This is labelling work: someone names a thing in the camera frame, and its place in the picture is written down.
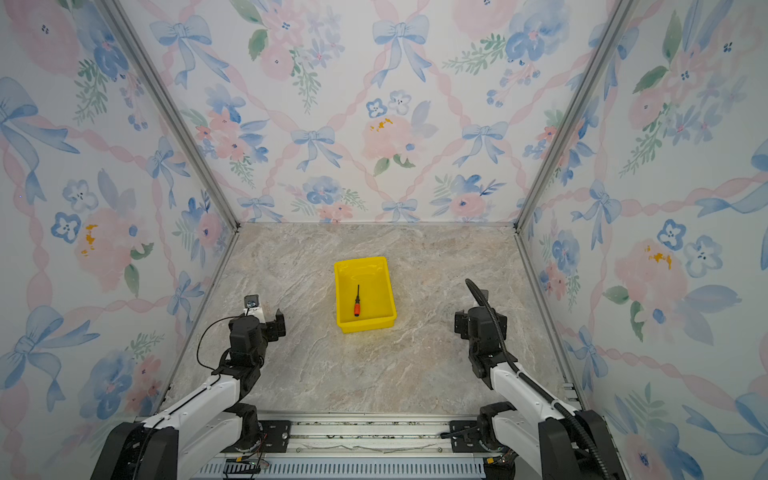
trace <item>metal bracket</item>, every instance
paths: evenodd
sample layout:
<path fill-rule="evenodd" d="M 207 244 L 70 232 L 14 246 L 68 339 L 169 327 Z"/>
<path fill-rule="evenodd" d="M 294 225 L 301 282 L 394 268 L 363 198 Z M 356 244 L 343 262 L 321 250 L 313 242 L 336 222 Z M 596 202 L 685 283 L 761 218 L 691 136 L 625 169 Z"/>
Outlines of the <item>metal bracket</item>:
<path fill-rule="evenodd" d="M 264 453 L 285 453 L 288 451 L 288 441 L 290 440 L 290 420 L 259 420 L 259 427 L 264 433 L 264 445 L 261 452 Z M 223 453 L 240 453 L 230 445 L 222 450 Z"/>
<path fill-rule="evenodd" d="M 453 420 L 449 427 L 451 433 L 465 431 L 462 435 L 451 437 L 451 449 L 454 453 L 488 453 L 480 442 L 480 430 L 476 420 Z"/>

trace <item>ventilation grille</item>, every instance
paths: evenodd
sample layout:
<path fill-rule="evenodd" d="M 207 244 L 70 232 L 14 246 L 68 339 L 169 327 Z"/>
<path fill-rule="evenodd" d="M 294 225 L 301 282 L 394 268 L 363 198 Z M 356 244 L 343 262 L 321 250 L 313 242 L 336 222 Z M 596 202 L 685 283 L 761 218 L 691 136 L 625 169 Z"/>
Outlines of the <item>ventilation grille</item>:
<path fill-rule="evenodd" d="M 194 478 L 250 478 L 238 472 L 251 465 L 216 458 Z M 485 478 L 482 460 L 473 458 L 271 458 L 259 478 Z"/>

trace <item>black cable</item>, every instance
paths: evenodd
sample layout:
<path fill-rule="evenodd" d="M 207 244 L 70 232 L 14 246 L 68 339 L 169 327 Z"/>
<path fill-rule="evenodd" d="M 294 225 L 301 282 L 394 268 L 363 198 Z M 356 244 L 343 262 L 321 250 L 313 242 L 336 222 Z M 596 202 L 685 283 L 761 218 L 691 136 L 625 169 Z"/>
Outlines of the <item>black cable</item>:
<path fill-rule="evenodd" d="M 242 316 L 242 315 L 236 315 L 236 316 L 225 316 L 223 319 L 218 319 L 218 320 L 216 320 L 215 322 L 211 323 L 211 324 L 210 324 L 210 325 L 209 325 L 209 326 L 208 326 L 208 327 L 207 327 L 207 328 L 206 328 L 206 329 L 203 331 L 203 335 L 201 335 L 201 336 L 200 336 L 200 340 L 197 342 L 197 353 L 195 354 L 195 357 L 197 358 L 197 363 L 200 363 L 200 366 L 203 366 L 203 367 L 205 367 L 205 368 L 207 368 L 207 369 L 209 369 L 209 370 L 215 370 L 215 368 L 214 368 L 214 367 L 212 367 L 212 366 L 208 366 L 208 365 L 205 365 L 204 363 L 202 363 L 202 362 L 200 361 L 200 344 L 202 344 L 202 343 L 203 343 L 203 337 L 205 337 L 205 334 L 206 334 L 206 333 L 208 333 L 208 330 L 209 330 L 209 329 L 210 329 L 212 326 L 216 325 L 217 323 L 219 323 L 219 322 L 221 322 L 221 321 L 224 321 L 224 320 L 229 320 L 229 319 L 233 319 L 233 318 L 237 318 L 238 316 Z"/>
<path fill-rule="evenodd" d="M 568 411 L 568 409 L 566 409 L 552 395 L 548 394 L 531 377 L 525 375 L 524 373 L 520 373 L 520 369 L 515 365 L 515 362 L 517 361 L 517 359 L 514 356 L 512 356 L 512 354 L 507 350 L 507 346 L 504 344 L 504 334 L 502 333 L 502 327 L 498 322 L 498 317 L 496 316 L 496 312 L 491 308 L 491 304 L 488 303 L 488 299 L 485 298 L 485 295 L 483 295 L 480 289 L 478 288 L 478 286 L 475 285 L 475 282 L 471 281 L 469 278 L 464 279 L 464 281 L 466 282 L 467 287 L 469 288 L 469 292 L 475 298 L 475 301 L 478 303 L 478 305 L 484 306 L 485 309 L 488 311 L 488 314 L 491 316 L 491 320 L 493 321 L 493 326 L 496 327 L 498 344 L 501 347 L 502 353 L 504 353 L 504 358 L 507 360 L 507 364 L 509 364 L 509 368 L 512 369 L 512 372 L 517 374 L 519 379 L 521 379 L 533 390 L 535 390 L 536 393 L 538 393 L 544 400 L 549 402 L 549 404 L 552 405 L 552 408 L 554 408 L 555 410 L 557 410 L 563 415 L 563 417 L 565 418 L 565 421 L 573 428 L 573 430 L 576 431 L 578 436 L 581 437 L 581 440 L 587 446 L 587 449 L 592 454 L 592 458 L 594 459 L 594 462 L 598 464 L 598 468 L 600 469 L 600 473 L 603 479 L 614 480 L 613 478 L 611 478 L 611 474 L 608 473 L 608 469 L 605 466 L 603 457 L 600 455 L 600 452 L 598 451 L 598 447 L 594 444 L 594 442 L 592 441 L 592 438 L 589 436 L 589 434 L 587 434 L 587 431 L 584 430 L 584 427 L 581 426 L 581 423 L 579 423 L 576 417 L 574 417 Z"/>

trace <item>black mounting plate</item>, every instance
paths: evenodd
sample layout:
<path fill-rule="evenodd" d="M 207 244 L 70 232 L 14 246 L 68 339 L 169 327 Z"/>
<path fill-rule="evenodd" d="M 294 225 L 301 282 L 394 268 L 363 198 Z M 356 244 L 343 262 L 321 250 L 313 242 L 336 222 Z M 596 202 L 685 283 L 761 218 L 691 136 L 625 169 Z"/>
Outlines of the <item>black mounting plate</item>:
<path fill-rule="evenodd" d="M 290 440 L 290 420 L 259 420 L 264 432 L 264 453 L 285 453 Z M 226 447 L 223 453 L 239 453 L 233 446 Z"/>

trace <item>pink flower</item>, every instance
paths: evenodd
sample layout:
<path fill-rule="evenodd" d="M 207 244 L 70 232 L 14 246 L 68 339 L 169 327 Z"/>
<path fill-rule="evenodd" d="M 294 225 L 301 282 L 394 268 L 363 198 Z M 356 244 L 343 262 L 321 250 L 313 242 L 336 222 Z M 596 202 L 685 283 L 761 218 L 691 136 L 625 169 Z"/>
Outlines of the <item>pink flower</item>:
<path fill-rule="evenodd" d="M 664 108 L 664 91 L 660 88 L 648 88 L 635 98 L 629 109 L 629 123 L 632 128 L 641 130 L 656 120 Z"/>
<path fill-rule="evenodd" d="M 550 262 L 544 270 L 549 275 L 548 290 L 554 291 L 555 296 L 560 300 L 565 295 L 565 275 L 554 262 Z"/>
<path fill-rule="evenodd" d="M 224 134 L 234 134 L 237 129 L 240 128 L 240 125 L 238 125 L 237 122 L 230 120 L 230 112 L 227 110 L 223 110 L 221 114 L 211 110 L 208 112 L 208 116 L 211 118 L 209 125 L 212 131 Z"/>
<path fill-rule="evenodd" d="M 198 140 L 205 140 L 206 138 L 208 140 L 211 140 L 210 136 L 210 128 L 208 127 L 195 127 L 197 129 L 197 135 L 195 135 L 195 138 Z"/>
<path fill-rule="evenodd" d="M 282 5 L 272 2 L 270 7 L 272 10 L 261 16 L 270 30 L 270 43 L 272 45 L 287 43 L 292 47 L 301 45 L 304 22 L 301 21 L 301 15 L 293 10 L 293 0 L 283 0 Z"/>
<path fill-rule="evenodd" d="M 546 140 L 547 142 L 552 141 L 554 138 L 554 134 L 558 132 L 558 129 L 555 127 L 544 127 L 544 133 L 540 134 L 538 137 L 536 137 L 536 140 Z"/>
<path fill-rule="evenodd" d="M 293 70 L 293 58 L 282 45 L 270 45 L 261 52 L 261 68 L 267 77 L 285 81 Z"/>
<path fill-rule="evenodd" d="M 453 3 L 453 21 L 456 27 L 472 40 L 479 40 L 505 27 L 515 14 L 516 8 L 516 0 L 490 2 L 488 5 L 483 2 L 459 0 Z"/>
<path fill-rule="evenodd" d="M 623 456 L 627 459 L 627 466 L 637 480 L 669 478 L 667 468 L 656 449 L 648 445 L 643 437 L 631 433 L 625 442 L 626 453 Z"/>
<path fill-rule="evenodd" d="M 242 138 L 238 138 L 233 134 L 226 137 L 221 136 L 218 138 L 218 143 L 216 155 L 219 158 L 230 158 L 236 162 L 241 162 L 245 158 L 247 144 Z"/>
<path fill-rule="evenodd" d="M 406 158 L 413 163 L 418 156 L 416 153 L 416 144 L 418 143 L 411 132 L 411 124 L 400 117 L 379 117 L 366 124 L 362 133 L 362 139 L 365 147 L 362 149 L 362 155 L 373 161 L 380 158 L 389 158 L 400 154 L 402 162 Z"/>
<path fill-rule="evenodd" d="M 317 209 L 317 213 L 320 214 L 320 218 L 331 220 L 334 223 L 339 223 L 345 218 L 352 218 L 352 208 L 340 202 L 336 202 L 333 205 L 324 205 L 322 208 Z"/>
<path fill-rule="evenodd" d="M 664 75 L 661 86 L 675 104 L 682 103 L 692 90 L 698 90 L 707 81 L 712 71 L 707 61 L 717 51 L 710 45 L 704 53 L 699 52 L 699 45 L 691 48 L 690 53 L 679 51 L 672 60 L 669 72 Z"/>
<path fill-rule="evenodd" d="M 213 247 L 221 235 L 221 221 L 218 215 L 206 212 L 200 218 L 197 225 L 197 237 L 200 239 L 201 247 Z"/>
<path fill-rule="evenodd" d="M 134 384 L 147 388 L 152 382 L 154 374 L 160 369 L 161 360 L 154 355 L 149 355 L 134 369 Z"/>
<path fill-rule="evenodd" d="M 98 278 L 102 292 L 118 287 L 131 263 L 131 250 L 144 252 L 141 244 L 148 242 L 143 226 L 133 212 L 119 217 L 111 208 L 100 208 L 83 221 L 75 256 L 80 268 Z"/>
<path fill-rule="evenodd" d="M 643 334 L 651 339 L 664 336 L 667 341 L 674 341 L 671 330 L 684 325 L 684 319 L 676 313 L 677 303 L 688 291 L 680 261 L 649 238 L 636 243 L 626 257 L 616 260 L 615 273 L 627 287 L 630 300 L 643 307 L 635 317 L 635 322 L 644 322 Z M 655 310 L 663 314 L 663 321 L 654 318 Z"/>
<path fill-rule="evenodd" d="M 479 217 L 485 212 L 485 200 L 478 194 L 463 194 L 451 202 L 451 213 L 456 218 Z"/>
<path fill-rule="evenodd" d="M 48 73 L 78 72 L 80 43 L 67 11 L 49 0 L 5 0 L 5 11 L 19 45 Z"/>

